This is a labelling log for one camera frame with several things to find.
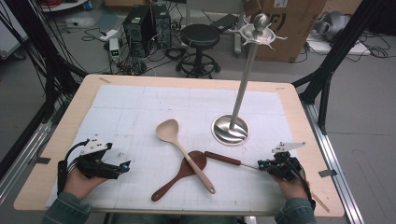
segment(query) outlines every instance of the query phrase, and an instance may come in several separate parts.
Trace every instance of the stool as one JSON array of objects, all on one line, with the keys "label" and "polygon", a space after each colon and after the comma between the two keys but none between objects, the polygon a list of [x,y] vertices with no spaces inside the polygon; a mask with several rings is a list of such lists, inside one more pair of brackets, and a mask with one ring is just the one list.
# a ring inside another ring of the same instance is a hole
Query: stool
[{"label": "stool", "polygon": [[[221,67],[212,57],[203,54],[203,51],[205,49],[211,49],[219,43],[219,32],[209,25],[192,24],[181,30],[180,35],[181,41],[187,46],[195,48],[196,52],[184,56],[176,65],[176,70],[178,72],[183,70],[187,74],[186,77],[209,76],[212,79],[210,74],[213,71],[219,72]],[[195,59],[191,62],[190,59],[193,56],[195,56]],[[203,62],[203,58],[207,58],[209,62]]]}]

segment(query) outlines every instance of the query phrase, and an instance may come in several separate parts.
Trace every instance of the metal pole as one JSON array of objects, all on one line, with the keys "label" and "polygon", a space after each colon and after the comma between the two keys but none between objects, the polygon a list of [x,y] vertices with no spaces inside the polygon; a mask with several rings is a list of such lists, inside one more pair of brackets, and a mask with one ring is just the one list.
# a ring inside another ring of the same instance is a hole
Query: metal pole
[{"label": "metal pole", "polygon": [[250,46],[249,54],[247,56],[247,63],[245,64],[244,74],[242,75],[241,84],[239,85],[238,95],[236,97],[235,106],[233,107],[233,116],[230,122],[230,129],[233,130],[236,118],[238,117],[239,109],[241,108],[242,100],[244,99],[245,91],[248,86],[248,77],[250,75],[251,66],[253,65],[254,58],[256,57],[258,44],[252,43]]}]

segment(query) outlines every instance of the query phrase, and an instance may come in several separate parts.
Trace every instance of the metal rail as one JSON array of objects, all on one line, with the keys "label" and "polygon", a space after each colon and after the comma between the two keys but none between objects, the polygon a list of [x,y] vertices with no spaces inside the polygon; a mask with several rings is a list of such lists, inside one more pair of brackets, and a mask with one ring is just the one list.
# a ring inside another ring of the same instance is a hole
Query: metal rail
[{"label": "metal rail", "polygon": [[341,202],[343,203],[343,206],[346,209],[346,215],[349,219],[349,222],[353,224],[363,224],[364,221],[363,218],[361,217],[361,212],[347,184],[347,180],[344,176],[344,173],[341,169],[341,165],[338,162],[338,159],[332,148],[330,139],[328,135],[322,133],[320,127],[318,126],[317,109],[315,108],[314,105],[309,105],[305,103],[303,103],[303,108],[311,124],[312,131],[314,132],[315,137],[317,138],[317,142],[321,149],[323,159],[326,161],[328,168],[330,170],[334,170],[337,173],[337,175],[334,175],[332,177],[332,181],[334,182],[334,185],[338,191],[338,195],[340,196]]},{"label": "metal rail", "polygon": [[[57,102],[54,107],[55,111],[58,111],[61,105]],[[12,191],[15,183],[20,179],[29,162],[35,155],[38,157],[37,151],[45,144],[45,140],[52,135],[54,129],[55,125],[52,119],[49,119],[45,123],[41,122],[35,129],[19,156],[15,159],[0,181],[0,206]]]}]

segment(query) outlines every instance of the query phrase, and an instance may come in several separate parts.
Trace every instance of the circular metal base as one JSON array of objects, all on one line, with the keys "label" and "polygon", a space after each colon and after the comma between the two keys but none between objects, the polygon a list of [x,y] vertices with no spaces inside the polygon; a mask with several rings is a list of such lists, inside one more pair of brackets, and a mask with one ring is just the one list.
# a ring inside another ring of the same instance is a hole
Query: circular metal base
[{"label": "circular metal base", "polygon": [[212,123],[213,136],[225,146],[238,147],[249,138],[249,128],[244,120],[236,118],[233,129],[230,129],[232,115],[222,115]]}]

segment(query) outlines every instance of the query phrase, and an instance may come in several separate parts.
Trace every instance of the black cable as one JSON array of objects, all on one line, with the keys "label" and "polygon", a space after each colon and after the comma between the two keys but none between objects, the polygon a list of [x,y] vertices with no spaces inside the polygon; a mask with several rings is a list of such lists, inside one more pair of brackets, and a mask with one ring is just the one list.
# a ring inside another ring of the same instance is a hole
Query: black cable
[{"label": "black cable", "polygon": [[111,67],[111,64],[113,64],[114,61],[110,55],[110,49],[107,51],[107,57],[108,57],[108,63],[109,63],[108,67],[110,67],[110,74],[113,75],[114,73],[113,73],[113,68]]},{"label": "black cable", "polygon": [[166,55],[164,54],[162,57],[161,57],[161,59],[157,59],[157,60],[152,60],[152,59],[150,59],[150,57],[148,56],[148,59],[152,62],[152,63],[157,63],[157,62],[160,62],[160,61],[162,61],[164,58],[166,57]]},{"label": "black cable", "polygon": [[5,15],[0,11],[0,21],[3,22],[3,24],[8,28],[8,30],[17,38],[17,40],[20,42],[20,44],[25,48],[26,53],[28,54],[28,56],[31,58],[32,63],[34,65],[34,68],[36,70],[36,73],[39,77],[39,81],[41,84],[41,87],[43,88],[43,90],[45,89],[44,84],[40,78],[40,75],[43,75],[43,77],[45,77],[45,72],[43,71],[42,67],[44,67],[44,64],[42,63],[42,61],[40,60],[41,58],[38,56],[38,54],[36,52],[34,52],[30,46],[27,44],[27,42],[21,37],[21,35],[17,32],[17,30],[15,30],[15,28],[12,26],[12,23],[8,23]]},{"label": "black cable", "polygon": [[58,31],[55,30],[55,31],[52,32],[51,30],[54,30],[55,28],[56,27],[54,25],[51,25],[49,23],[49,28],[46,28],[46,32],[49,35],[49,37],[55,37],[56,38],[58,35],[61,35],[63,33],[73,34],[73,33],[76,33],[76,32],[79,31],[79,29],[76,28],[78,30],[72,33],[72,32],[70,32],[69,30],[66,29],[67,28],[66,25],[60,25],[59,26],[60,30],[58,30]]},{"label": "black cable", "polygon": [[210,22],[214,22],[214,21],[212,21],[212,19],[210,19],[210,17],[203,10],[202,10],[202,12],[204,13],[204,15],[207,16],[207,18],[210,20]]},{"label": "black cable", "polygon": [[158,64],[158,65],[156,65],[156,66],[154,66],[154,67],[150,67],[148,70],[146,70],[144,73],[142,73],[142,74],[140,74],[140,75],[143,75],[143,74],[145,74],[145,73],[147,73],[148,71],[150,71],[150,70],[154,70],[154,68],[157,68],[157,67],[159,67],[159,66],[162,66],[162,65],[164,65],[164,64],[167,64],[167,63],[170,63],[170,62],[173,62],[174,60],[170,60],[170,61],[168,61],[168,62],[166,62],[166,63],[161,63],[161,64]]},{"label": "black cable", "polygon": [[283,161],[288,165],[288,167],[293,171],[293,173],[300,179],[301,183],[303,184],[303,188],[305,190],[308,201],[311,203],[312,210],[315,211],[316,202],[312,199],[311,191],[309,189],[308,183],[306,182],[305,178],[303,178],[300,175],[300,172],[289,162],[287,158],[283,156],[281,156],[280,158],[283,159]]},{"label": "black cable", "polygon": [[316,53],[317,55],[320,55],[320,56],[327,56],[327,54],[323,54],[323,53],[317,52],[317,51],[314,50],[311,46],[309,46],[309,48],[312,49],[312,51],[314,51],[314,53]]},{"label": "black cable", "polygon": [[181,28],[181,21],[183,21],[183,14],[181,14],[180,9],[178,9],[178,4],[177,3],[176,3],[176,9],[178,11],[178,14],[180,14],[180,21],[178,22],[178,28],[180,29]]},{"label": "black cable", "polygon": [[[48,9],[49,9],[49,13],[52,13],[52,10],[50,9],[50,6],[49,6],[49,2],[45,2],[46,4],[47,4],[47,7],[48,7]],[[62,36],[62,33],[61,33],[61,31],[59,30],[59,27],[58,27],[58,23],[56,22],[56,20],[55,20],[55,18],[54,17],[52,17],[53,18],[53,21],[55,22],[55,26],[56,26],[56,28],[57,28],[57,30],[58,30],[58,32],[59,32],[59,34],[60,34],[60,37],[61,37],[61,40],[58,38],[58,36],[56,35],[55,36],[55,39],[57,40],[57,42],[58,42],[58,44],[60,45],[60,46],[65,46],[65,43],[64,43],[64,37]],[[52,33],[53,34],[55,34],[55,32],[52,30],[52,27],[50,26],[50,24],[49,24],[49,22],[47,21],[47,20],[45,20],[44,18],[41,18],[42,19],[42,21],[44,22],[44,23],[46,23],[47,24],[47,26],[51,29],[51,31],[52,31]],[[70,53],[68,53],[67,55],[64,53],[64,48],[61,48],[61,51],[62,51],[62,53],[64,54],[64,57],[67,59],[67,57],[69,57],[69,60],[71,61],[71,59],[70,59]]]},{"label": "black cable", "polygon": [[136,46],[132,46],[132,39],[131,37],[129,37],[129,40],[127,40],[127,44],[128,44],[128,55],[126,56],[126,58],[119,63],[118,67],[120,68],[121,72],[124,72],[125,69],[127,70],[127,73],[130,74],[130,68],[131,65],[126,66],[126,64],[130,61],[131,57],[132,57],[132,52],[133,52],[133,47],[136,48]]},{"label": "black cable", "polygon": [[[356,63],[356,62],[358,62],[361,59],[361,57],[367,51],[370,51],[370,55],[371,56],[376,57],[376,58],[380,58],[380,59],[396,57],[396,56],[389,56],[387,50],[390,49],[390,44],[383,38],[383,36],[386,36],[386,35],[379,35],[379,34],[374,34],[374,33],[371,33],[371,32],[364,32],[361,35],[360,42],[363,44],[364,47],[367,48],[367,50],[365,50],[361,55],[359,55],[359,58],[357,60],[351,59],[349,57],[346,57],[346,58],[349,59],[350,61],[353,61],[353,62]],[[375,37],[379,37],[386,44],[386,46],[384,48],[382,48],[382,47],[379,47],[379,46],[370,46],[370,45],[365,43],[368,40],[368,38],[375,38]]]},{"label": "black cable", "polygon": [[106,42],[106,41],[101,40],[100,38],[97,38],[95,35],[92,35],[92,34],[89,34],[89,33],[88,33],[89,31],[92,31],[92,30],[99,30],[99,33],[101,33],[102,35],[106,35],[106,33],[100,31],[100,28],[99,28],[99,27],[96,27],[96,28],[91,28],[91,29],[85,30],[84,33],[85,33],[86,35],[84,35],[84,36],[81,38],[81,40],[83,40],[83,41],[99,40],[100,42]]},{"label": "black cable", "polygon": [[181,46],[181,40],[178,38],[178,30],[174,30],[174,34],[172,35],[176,40],[177,40],[177,42],[178,42],[178,46],[176,46],[176,47],[180,47]]},{"label": "black cable", "polygon": [[[176,56],[171,55],[172,52],[175,52],[177,55]],[[169,48],[165,50],[165,56],[169,59],[172,59],[173,61],[180,60],[181,58],[183,58],[185,53],[186,53],[185,49]]]},{"label": "black cable", "polygon": [[64,157],[64,160],[67,161],[69,159],[70,154],[72,153],[72,151],[74,151],[77,147],[81,147],[81,146],[87,146],[87,144],[90,142],[90,139],[87,139],[84,142],[79,142],[77,144],[75,144],[73,147],[71,147],[69,149],[69,151],[67,152],[66,156]]},{"label": "black cable", "polygon": [[166,13],[169,14],[169,13],[172,11],[171,6],[172,6],[172,2],[170,2],[170,3],[169,3],[169,6],[168,6],[168,2],[166,1]]},{"label": "black cable", "polygon": [[127,48],[126,48],[127,46],[128,46],[128,43],[127,43],[126,41],[125,41],[125,42],[122,42],[120,59],[122,58],[123,52],[127,49]]},{"label": "black cable", "polygon": [[171,3],[171,4],[169,5],[169,8],[170,8],[170,9],[168,10],[168,13],[171,12],[175,7],[177,7],[177,4],[178,4],[178,3],[175,3],[175,5],[174,5],[172,8],[170,8],[170,7],[172,6],[172,3]]},{"label": "black cable", "polygon": [[309,44],[305,43],[304,44],[304,52],[300,53],[300,54],[305,54],[305,58],[303,60],[301,60],[301,61],[292,62],[292,63],[303,63],[303,62],[305,62],[308,59],[308,50],[309,50]]},{"label": "black cable", "polygon": [[0,4],[1,4],[1,6],[2,6],[4,12],[6,12],[6,15],[7,15],[7,22],[12,26],[12,21],[11,21],[11,18],[9,17],[9,15],[8,15],[8,12],[6,11],[6,7],[3,5],[3,2],[0,2]]},{"label": "black cable", "polygon": [[[105,69],[102,69],[102,70],[99,70],[99,71],[94,71],[92,73],[93,74],[114,75],[113,72],[112,72],[112,67],[111,67],[112,64],[113,64],[113,62],[109,60],[109,65]],[[109,68],[109,67],[110,67],[110,74],[106,72],[107,68]]]}]

